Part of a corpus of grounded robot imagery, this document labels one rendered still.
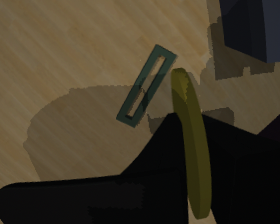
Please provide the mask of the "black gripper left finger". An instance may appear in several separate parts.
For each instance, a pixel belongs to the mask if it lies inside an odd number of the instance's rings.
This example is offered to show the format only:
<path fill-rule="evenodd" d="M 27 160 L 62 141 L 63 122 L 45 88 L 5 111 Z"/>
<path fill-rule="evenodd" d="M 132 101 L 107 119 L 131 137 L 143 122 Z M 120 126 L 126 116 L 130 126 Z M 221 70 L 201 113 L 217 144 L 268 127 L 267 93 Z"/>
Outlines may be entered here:
<path fill-rule="evenodd" d="M 4 224 L 189 224 L 184 134 L 167 113 L 120 174 L 0 188 Z"/>

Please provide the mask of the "gold coin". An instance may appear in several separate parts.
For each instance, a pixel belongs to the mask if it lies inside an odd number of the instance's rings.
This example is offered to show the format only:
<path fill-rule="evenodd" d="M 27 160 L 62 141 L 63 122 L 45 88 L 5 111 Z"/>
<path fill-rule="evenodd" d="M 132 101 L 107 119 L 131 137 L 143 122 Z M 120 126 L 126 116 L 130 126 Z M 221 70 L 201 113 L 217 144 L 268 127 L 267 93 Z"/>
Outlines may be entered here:
<path fill-rule="evenodd" d="M 182 124 L 185 144 L 187 196 L 196 219 L 209 216 L 211 206 L 210 154 L 194 84 L 185 68 L 171 71 L 172 112 Z"/>

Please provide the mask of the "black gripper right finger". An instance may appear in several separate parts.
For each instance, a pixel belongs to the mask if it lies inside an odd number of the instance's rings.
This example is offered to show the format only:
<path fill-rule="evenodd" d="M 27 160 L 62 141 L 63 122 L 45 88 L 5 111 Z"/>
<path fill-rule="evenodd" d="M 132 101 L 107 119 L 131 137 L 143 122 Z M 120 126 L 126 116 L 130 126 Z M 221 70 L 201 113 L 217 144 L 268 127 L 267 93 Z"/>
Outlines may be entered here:
<path fill-rule="evenodd" d="M 280 142 L 201 117 L 216 224 L 280 224 Z"/>

